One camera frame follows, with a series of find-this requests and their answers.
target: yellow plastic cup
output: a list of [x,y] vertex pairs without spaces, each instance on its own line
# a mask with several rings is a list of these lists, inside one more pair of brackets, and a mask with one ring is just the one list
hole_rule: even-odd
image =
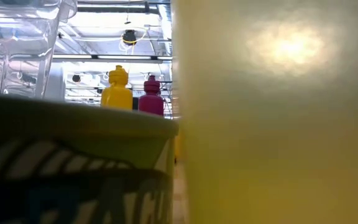
[[190,224],[358,223],[358,3],[173,6]]

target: ceiling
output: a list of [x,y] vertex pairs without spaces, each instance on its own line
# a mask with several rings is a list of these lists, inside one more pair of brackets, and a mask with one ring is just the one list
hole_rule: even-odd
[[[55,55],[159,55],[171,56],[172,38],[169,1],[150,1],[149,12],[144,2],[128,1],[79,1],[77,14],[61,23],[55,44]],[[126,30],[135,30],[135,46],[122,42]],[[106,73],[122,65],[129,72],[129,84],[134,97],[143,95],[143,82],[155,75],[162,82],[162,97],[166,101],[165,117],[172,117],[172,65],[170,61],[143,60],[83,60],[82,58],[59,60],[63,62],[66,76],[66,101],[98,106],[100,90],[109,86]],[[74,82],[73,76],[81,81]]]

